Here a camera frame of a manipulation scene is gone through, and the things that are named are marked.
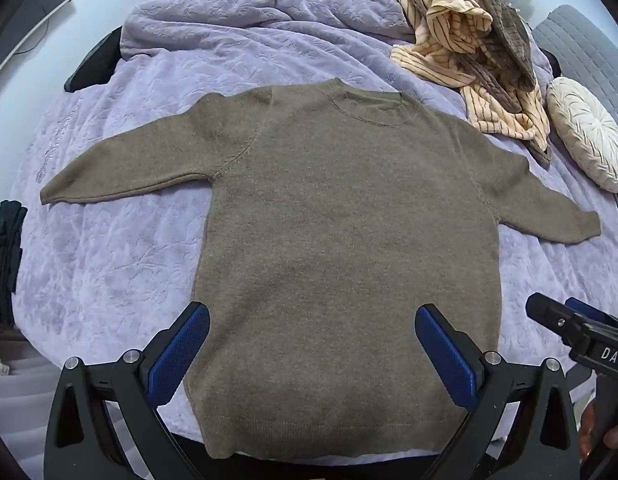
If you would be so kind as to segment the person's right hand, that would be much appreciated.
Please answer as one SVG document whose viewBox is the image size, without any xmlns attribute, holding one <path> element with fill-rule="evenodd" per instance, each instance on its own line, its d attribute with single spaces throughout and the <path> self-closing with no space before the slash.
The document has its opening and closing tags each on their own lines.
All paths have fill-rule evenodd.
<svg viewBox="0 0 618 480">
<path fill-rule="evenodd" d="M 595 404 L 592 400 L 583 411 L 578 431 L 580 460 L 586 460 L 593 450 L 592 432 L 595 429 Z M 603 438 L 604 445 L 611 450 L 618 448 L 618 426 L 607 431 Z"/>
</svg>

